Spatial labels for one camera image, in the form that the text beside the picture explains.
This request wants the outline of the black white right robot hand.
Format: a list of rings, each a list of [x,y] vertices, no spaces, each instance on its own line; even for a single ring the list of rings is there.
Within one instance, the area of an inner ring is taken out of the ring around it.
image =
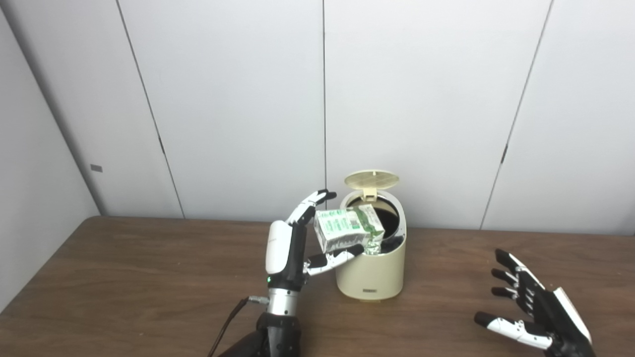
[[[506,270],[492,269],[492,276],[508,287],[492,287],[493,295],[510,298],[532,321],[504,318],[478,311],[481,327],[518,343],[542,350],[547,357],[594,357],[592,337],[562,287],[548,290],[513,254],[495,249],[495,258]]]

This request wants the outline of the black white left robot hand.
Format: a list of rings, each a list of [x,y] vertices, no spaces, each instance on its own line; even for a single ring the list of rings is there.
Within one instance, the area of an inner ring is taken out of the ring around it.
[[[335,197],[336,192],[320,189],[301,201],[288,219],[272,222],[265,256],[269,289],[300,292],[311,276],[343,266],[363,253],[363,246],[355,244],[305,258],[307,225],[317,206]]]

